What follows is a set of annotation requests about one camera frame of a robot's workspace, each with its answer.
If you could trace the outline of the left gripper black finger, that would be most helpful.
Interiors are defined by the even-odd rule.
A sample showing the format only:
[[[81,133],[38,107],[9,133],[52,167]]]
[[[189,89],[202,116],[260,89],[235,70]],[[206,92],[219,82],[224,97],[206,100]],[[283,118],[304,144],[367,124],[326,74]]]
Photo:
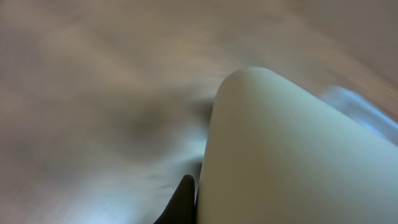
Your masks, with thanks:
[[[195,180],[191,175],[182,177],[172,198],[154,224],[195,223]]]

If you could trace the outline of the cream tall cup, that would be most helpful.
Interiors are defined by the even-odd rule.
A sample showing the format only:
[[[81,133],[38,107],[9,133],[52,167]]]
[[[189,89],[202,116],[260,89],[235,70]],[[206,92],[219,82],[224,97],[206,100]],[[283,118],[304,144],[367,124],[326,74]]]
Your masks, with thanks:
[[[397,148],[265,68],[215,97],[198,223],[396,223]]]

